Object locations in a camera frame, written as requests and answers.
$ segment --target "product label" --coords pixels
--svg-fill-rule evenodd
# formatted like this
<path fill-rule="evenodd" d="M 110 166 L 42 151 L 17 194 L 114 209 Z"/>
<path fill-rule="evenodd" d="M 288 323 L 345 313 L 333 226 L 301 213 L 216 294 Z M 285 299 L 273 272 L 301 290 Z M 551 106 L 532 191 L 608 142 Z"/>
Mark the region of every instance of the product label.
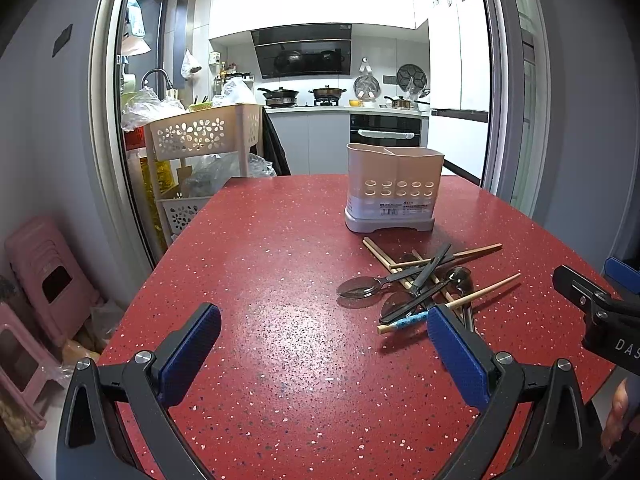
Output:
<path fill-rule="evenodd" d="M 431 198 L 418 198 L 416 200 L 404 200 L 393 198 L 382 200 L 380 198 L 357 198 L 349 196 L 347 211 L 354 218 L 363 220 L 379 218 L 415 218 L 430 219 L 433 216 L 433 200 Z"/>

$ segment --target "red table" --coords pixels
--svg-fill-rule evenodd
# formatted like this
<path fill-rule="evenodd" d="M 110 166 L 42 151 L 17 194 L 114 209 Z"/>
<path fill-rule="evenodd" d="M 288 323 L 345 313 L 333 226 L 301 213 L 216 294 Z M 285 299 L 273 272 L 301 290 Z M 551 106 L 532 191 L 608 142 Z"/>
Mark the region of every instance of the red table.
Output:
<path fill-rule="evenodd" d="M 100 360 L 155 349 L 203 301 L 223 329 L 187 397 L 170 410 L 218 479 L 430 479 L 465 435 L 465 406 L 421 329 L 378 336 L 380 305 L 348 310 L 335 288 L 384 274 L 344 225 L 344 176 L 233 179 L 197 215 L 149 277 Z M 521 363 L 572 361 L 589 399 L 613 366 L 580 346 L 582 314 L 552 288 L 568 264 L 606 282 L 572 250 L 508 204 L 444 177 L 433 233 L 387 230 L 371 238 L 392 258 L 497 242 L 468 264 L 476 288 L 517 271 L 520 285 L 478 302 L 476 327 Z M 130 436 L 161 478 L 129 411 Z M 524 421 L 518 412 L 512 427 Z M 513 432 L 491 472 L 504 468 Z"/>

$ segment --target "built-in black oven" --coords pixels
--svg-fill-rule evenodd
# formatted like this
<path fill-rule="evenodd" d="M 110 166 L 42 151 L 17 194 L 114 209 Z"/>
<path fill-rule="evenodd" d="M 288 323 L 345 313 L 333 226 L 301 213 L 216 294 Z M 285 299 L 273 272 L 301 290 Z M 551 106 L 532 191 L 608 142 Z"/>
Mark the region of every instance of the built-in black oven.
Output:
<path fill-rule="evenodd" d="M 311 23 L 252 31 L 263 79 L 351 74 L 351 24 Z"/>
<path fill-rule="evenodd" d="M 422 121 L 414 117 L 351 114 L 351 142 L 371 146 L 420 146 Z"/>

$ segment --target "red basket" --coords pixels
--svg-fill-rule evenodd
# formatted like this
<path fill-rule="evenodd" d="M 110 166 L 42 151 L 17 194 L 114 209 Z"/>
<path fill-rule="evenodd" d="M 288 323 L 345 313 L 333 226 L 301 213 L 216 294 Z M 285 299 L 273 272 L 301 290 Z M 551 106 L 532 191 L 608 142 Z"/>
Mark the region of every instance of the red basket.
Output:
<path fill-rule="evenodd" d="M 124 132 L 124 145 L 127 151 L 144 148 L 146 146 L 145 127 L 139 126 L 132 132 Z"/>

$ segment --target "faucet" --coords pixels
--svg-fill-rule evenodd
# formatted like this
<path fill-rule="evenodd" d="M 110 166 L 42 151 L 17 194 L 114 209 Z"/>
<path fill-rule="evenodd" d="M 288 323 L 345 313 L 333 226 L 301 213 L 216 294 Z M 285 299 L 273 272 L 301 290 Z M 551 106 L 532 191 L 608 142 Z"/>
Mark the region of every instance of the faucet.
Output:
<path fill-rule="evenodd" d="M 146 78 L 149 77 L 153 72 L 160 72 L 164 76 L 164 81 L 166 82 L 166 90 L 172 90 L 174 88 L 174 84 L 171 83 L 169 76 L 167 73 L 161 68 L 155 68 L 153 70 L 149 70 L 145 75 L 142 76 L 142 82 L 140 83 L 140 89 L 142 90 L 145 87 Z"/>

